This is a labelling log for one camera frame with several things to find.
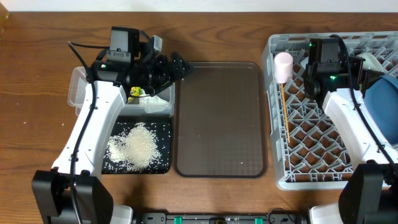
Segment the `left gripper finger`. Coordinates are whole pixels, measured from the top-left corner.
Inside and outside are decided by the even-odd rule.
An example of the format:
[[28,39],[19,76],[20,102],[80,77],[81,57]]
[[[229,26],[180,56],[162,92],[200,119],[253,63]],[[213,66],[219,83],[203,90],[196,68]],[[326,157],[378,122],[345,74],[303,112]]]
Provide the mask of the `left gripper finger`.
[[173,81],[179,81],[191,74],[192,66],[188,61],[184,60],[178,52],[173,52],[171,57],[171,74]]
[[150,85],[150,96],[158,95],[160,92],[172,86],[174,83],[171,81],[155,83]]

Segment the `white tissue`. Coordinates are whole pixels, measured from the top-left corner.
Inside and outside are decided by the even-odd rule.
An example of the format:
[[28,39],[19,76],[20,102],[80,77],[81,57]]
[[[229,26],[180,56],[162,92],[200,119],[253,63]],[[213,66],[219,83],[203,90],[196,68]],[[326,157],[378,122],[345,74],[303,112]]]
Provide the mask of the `white tissue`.
[[139,97],[139,105],[145,108],[153,108],[158,106],[168,105],[168,101],[161,99],[158,96],[141,95]]

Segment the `green snack wrapper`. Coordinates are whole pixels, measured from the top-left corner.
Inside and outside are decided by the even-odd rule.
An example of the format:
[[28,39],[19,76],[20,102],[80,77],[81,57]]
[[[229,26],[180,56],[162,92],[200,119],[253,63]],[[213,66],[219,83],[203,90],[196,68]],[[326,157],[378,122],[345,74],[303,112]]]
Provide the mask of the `green snack wrapper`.
[[133,100],[140,98],[145,95],[145,91],[140,87],[132,87],[129,93],[129,97],[127,99],[128,103],[131,103]]

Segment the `mint green bowl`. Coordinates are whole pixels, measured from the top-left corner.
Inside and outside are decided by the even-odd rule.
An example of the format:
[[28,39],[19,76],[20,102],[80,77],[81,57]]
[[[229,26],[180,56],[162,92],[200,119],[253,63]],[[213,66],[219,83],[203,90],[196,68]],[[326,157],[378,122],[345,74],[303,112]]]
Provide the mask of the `mint green bowl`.
[[357,55],[357,57],[364,59],[362,69],[370,70],[373,72],[385,73],[379,60],[370,52],[363,52]]

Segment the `dark blue plate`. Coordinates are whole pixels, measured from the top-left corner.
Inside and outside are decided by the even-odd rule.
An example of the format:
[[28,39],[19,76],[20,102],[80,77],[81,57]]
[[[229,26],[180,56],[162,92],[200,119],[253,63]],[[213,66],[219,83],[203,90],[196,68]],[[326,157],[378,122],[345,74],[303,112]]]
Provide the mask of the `dark blue plate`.
[[388,142],[397,144],[397,78],[382,76],[366,90],[364,104]]

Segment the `pink plastic cup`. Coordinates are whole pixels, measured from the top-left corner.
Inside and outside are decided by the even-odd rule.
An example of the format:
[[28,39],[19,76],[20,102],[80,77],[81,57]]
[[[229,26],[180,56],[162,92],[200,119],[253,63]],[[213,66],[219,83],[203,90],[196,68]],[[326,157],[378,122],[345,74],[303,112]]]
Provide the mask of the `pink plastic cup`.
[[277,83],[287,83],[293,77],[293,62],[293,56],[287,52],[274,57],[274,78]]

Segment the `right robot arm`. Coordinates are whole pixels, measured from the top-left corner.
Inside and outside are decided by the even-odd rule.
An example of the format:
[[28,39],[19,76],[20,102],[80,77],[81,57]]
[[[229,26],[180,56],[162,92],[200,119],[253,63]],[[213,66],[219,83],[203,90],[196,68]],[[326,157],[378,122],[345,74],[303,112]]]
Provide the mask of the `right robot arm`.
[[336,203],[308,211],[310,223],[397,223],[397,78],[362,63],[310,58],[303,75],[306,95],[337,128],[354,169]]

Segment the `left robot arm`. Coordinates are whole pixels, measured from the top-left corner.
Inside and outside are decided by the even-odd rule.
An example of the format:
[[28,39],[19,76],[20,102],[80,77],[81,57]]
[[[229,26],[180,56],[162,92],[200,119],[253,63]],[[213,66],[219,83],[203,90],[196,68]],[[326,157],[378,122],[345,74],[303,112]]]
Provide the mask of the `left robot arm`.
[[85,99],[70,138],[50,170],[37,170],[32,190],[44,223],[132,223],[101,183],[106,145],[134,86],[154,96],[192,73],[178,53],[144,60],[101,56],[87,69]]

